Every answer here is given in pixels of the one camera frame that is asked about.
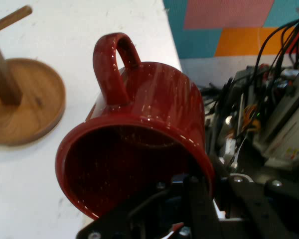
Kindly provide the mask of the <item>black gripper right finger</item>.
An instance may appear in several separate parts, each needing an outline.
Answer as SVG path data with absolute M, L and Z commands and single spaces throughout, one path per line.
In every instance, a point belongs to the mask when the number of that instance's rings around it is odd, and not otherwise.
M 272 179 L 264 185 L 227 172 L 215 155 L 214 198 L 221 210 L 241 212 L 250 236 L 260 239 L 299 239 L 299 185 Z

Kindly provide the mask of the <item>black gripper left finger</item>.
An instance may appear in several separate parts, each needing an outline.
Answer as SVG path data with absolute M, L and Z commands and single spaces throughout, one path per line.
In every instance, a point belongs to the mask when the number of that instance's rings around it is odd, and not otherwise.
M 204 182 L 182 175 L 127 199 L 80 230 L 78 239 L 220 239 L 221 227 Z

